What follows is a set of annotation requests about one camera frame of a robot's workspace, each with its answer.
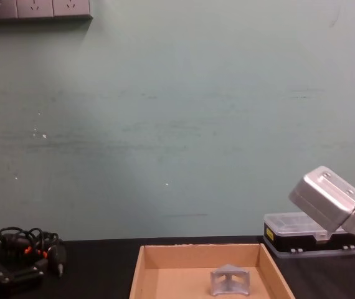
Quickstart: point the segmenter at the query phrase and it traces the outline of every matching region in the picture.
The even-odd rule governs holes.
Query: wall
[[[355,1],[92,9],[0,26],[0,228],[261,234],[307,171],[355,185]]]

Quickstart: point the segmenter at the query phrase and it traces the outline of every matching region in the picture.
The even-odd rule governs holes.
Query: open cardboard box
[[[215,298],[211,271],[225,264],[250,271],[248,299],[295,299],[263,244],[142,246],[130,299]]]

